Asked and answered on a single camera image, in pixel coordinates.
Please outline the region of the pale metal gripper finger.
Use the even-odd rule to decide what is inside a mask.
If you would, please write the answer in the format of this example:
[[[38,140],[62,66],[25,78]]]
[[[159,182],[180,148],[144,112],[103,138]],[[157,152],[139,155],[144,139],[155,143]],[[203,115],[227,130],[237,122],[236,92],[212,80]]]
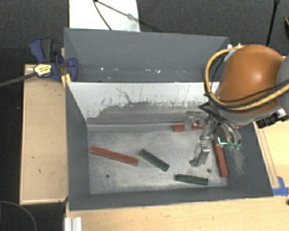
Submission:
[[[185,130],[202,130],[205,127],[205,116],[202,112],[187,111],[184,122]]]
[[[210,148],[208,147],[207,143],[203,142],[203,141],[199,141],[196,144],[194,156],[189,161],[189,164],[192,167],[198,167],[200,165],[205,165],[209,153],[210,153]]]

